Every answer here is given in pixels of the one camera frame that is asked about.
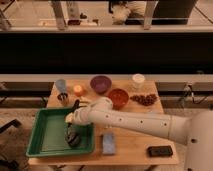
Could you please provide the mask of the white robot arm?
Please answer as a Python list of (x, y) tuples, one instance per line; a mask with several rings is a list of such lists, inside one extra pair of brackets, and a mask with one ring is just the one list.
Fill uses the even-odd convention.
[(101, 97), (86, 107), (70, 112), (67, 123), (90, 123), (142, 132), (187, 146), (185, 171), (213, 171), (213, 111), (191, 118), (156, 113), (132, 113), (113, 110), (113, 103)]

